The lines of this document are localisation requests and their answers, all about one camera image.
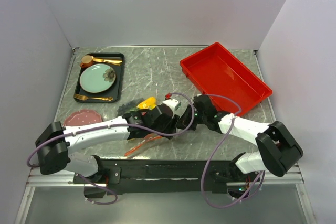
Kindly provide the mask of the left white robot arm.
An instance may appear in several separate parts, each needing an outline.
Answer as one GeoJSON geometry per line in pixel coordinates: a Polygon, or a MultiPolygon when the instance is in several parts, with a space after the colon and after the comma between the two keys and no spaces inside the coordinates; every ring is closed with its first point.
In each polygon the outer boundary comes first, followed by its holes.
{"type": "Polygon", "coordinates": [[[62,170],[80,173],[91,182],[104,177],[99,157],[85,156],[81,149],[109,142],[144,138],[150,133],[172,137],[179,117],[179,102],[170,99],[151,110],[132,111],[115,119],[83,126],[63,127],[60,122],[48,125],[36,140],[40,172],[50,175],[62,170]]]}

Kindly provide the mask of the dark fake grapes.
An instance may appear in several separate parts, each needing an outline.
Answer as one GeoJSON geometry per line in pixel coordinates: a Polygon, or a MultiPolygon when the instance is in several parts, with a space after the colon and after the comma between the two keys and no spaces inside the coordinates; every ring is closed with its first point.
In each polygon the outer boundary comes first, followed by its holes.
{"type": "Polygon", "coordinates": [[[126,113],[129,113],[131,111],[139,110],[138,105],[143,101],[144,101],[144,99],[140,98],[140,99],[135,99],[135,100],[129,101],[126,104],[121,105],[117,109],[117,116],[122,116],[122,115],[124,115],[126,113]]]}

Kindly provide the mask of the yellow fake banana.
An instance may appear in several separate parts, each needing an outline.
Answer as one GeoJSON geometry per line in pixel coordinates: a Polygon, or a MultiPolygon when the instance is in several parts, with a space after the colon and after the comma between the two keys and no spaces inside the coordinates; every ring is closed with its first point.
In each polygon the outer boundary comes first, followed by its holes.
{"type": "Polygon", "coordinates": [[[137,106],[138,109],[153,109],[156,107],[156,98],[155,97],[149,97],[148,99],[140,102],[137,106]]]}

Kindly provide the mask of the clear zip top bag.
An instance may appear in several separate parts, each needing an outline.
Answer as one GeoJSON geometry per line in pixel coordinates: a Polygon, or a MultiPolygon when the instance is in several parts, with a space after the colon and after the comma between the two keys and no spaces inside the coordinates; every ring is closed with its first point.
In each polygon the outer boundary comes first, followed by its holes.
{"type": "Polygon", "coordinates": [[[149,142],[152,142],[152,141],[155,141],[155,140],[158,140],[162,138],[161,136],[158,136],[157,134],[154,134],[154,133],[150,133],[149,135],[147,135],[146,137],[144,137],[139,143],[137,146],[131,148],[130,150],[128,150],[127,152],[124,153],[124,156],[129,158],[131,157],[133,154],[135,154],[135,152],[140,149],[143,145],[149,143],[149,142]]]}

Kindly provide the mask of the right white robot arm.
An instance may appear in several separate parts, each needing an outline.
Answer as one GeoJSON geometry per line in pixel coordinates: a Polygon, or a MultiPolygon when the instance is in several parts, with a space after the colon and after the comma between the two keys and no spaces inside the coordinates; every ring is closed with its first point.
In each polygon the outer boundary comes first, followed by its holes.
{"type": "Polygon", "coordinates": [[[249,173],[264,170],[282,177],[303,157],[301,146],[279,121],[271,124],[255,122],[227,111],[218,111],[212,105],[200,105],[195,107],[195,118],[190,130],[195,130],[199,124],[258,147],[253,153],[240,153],[229,162],[228,168],[220,172],[221,176],[235,181],[242,181],[249,173]]]}

